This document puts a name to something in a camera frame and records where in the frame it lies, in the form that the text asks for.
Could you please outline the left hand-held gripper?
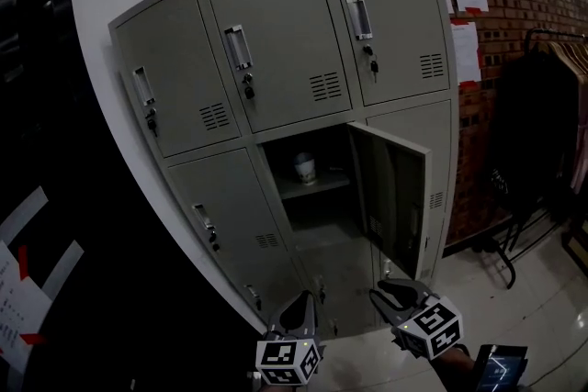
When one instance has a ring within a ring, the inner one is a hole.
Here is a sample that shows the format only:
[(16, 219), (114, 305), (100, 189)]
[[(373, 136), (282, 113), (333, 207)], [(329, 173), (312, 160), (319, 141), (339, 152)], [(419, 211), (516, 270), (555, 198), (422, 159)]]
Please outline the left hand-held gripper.
[(257, 343), (255, 368), (270, 386), (306, 386), (322, 360), (313, 293), (301, 291), (282, 306)]

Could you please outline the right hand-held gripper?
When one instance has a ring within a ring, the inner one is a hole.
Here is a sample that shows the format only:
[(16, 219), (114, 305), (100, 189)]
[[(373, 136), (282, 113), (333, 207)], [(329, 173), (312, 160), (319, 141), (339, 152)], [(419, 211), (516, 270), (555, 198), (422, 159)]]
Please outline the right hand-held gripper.
[[(414, 357), (435, 359), (462, 340), (462, 315), (447, 297), (431, 296), (420, 281), (402, 278), (379, 280), (377, 286), (392, 295), (401, 309), (375, 289), (369, 299), (391, 327), (400, 347)], [(424, 308), (407, 319), (406, 309)]]

